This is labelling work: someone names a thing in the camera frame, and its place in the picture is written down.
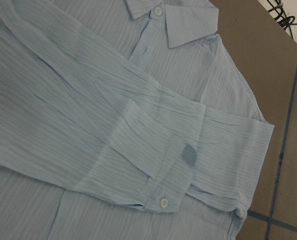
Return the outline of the light blue striped shirt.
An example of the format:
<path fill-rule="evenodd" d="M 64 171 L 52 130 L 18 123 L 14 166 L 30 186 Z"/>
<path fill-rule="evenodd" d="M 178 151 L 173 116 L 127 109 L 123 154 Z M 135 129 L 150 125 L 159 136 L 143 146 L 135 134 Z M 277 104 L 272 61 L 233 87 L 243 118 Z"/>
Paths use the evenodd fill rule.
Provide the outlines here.
<path fill-rule="evenodd" d="M 274 126 L 208 0 L 0 0 L 0 240 L 234 240 Z"/>

